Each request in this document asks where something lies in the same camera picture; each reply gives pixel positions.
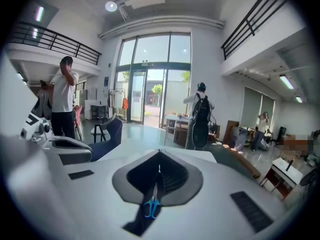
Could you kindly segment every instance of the black backpack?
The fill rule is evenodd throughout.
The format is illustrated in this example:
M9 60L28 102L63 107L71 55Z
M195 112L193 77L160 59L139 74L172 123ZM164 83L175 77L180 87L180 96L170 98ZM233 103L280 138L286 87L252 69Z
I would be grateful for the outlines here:
M208 96L201 98L199 93L195 94L198 97L198 101L192 111L193 120L195 123L208 124L211 117L211 108L208 101Z

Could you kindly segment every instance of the door frame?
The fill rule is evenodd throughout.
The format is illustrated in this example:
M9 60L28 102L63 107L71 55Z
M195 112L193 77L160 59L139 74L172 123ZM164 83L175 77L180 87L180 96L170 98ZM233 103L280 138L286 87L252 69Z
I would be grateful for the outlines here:
M142 108L141 108L141 121L136 121L131 119L131 104L132 104L132 92L133 92L133 83L134 83L134 74L135 73L144 73L143 79L143 87L142 87ZM147 78L148 78L148 69L141 68L141 69L132 69L130 70L130 77L128 83L128 110L127 110L127 121L129 123L135 123L139 125L143 125L145 122L145 104L146 104L146 89L147 89Z

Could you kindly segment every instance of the black cap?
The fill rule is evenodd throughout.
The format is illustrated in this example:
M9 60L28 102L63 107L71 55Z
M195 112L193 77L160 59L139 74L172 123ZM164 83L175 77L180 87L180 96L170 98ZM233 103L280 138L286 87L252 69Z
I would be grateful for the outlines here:
M204 92L205 90L206 90L206 85L203 83L203 82L201 82L201 83L199 83L198 84L198 91L200 91L200 92Z

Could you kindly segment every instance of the white t-shirt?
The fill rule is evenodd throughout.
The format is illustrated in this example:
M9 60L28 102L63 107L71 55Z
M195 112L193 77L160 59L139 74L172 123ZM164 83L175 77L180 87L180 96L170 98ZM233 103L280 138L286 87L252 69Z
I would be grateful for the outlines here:
M79 74L71 71L71 75L78 82ZM71 86L66 77L62 74L54 82L53 99L52 99L52 112L71 112L72 100L76 86Z
M266 131L266 126L267 126L267 119L265 119L265 118L259 119L258 131L264 133Z

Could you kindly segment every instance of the blue chair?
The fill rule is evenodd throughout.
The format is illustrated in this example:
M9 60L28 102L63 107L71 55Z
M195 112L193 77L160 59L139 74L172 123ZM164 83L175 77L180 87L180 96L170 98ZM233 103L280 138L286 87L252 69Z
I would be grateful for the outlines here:
M91 162L99 160L105 154L109 153L111 150L113 150L115 147L121 144L122 121L119 118L113 119L106 126L106 130L110 134L109 140L106 140L103 130L102 129L100 130L102 132L101 137L104 139L104 141L89 144L89 147L92 148Z

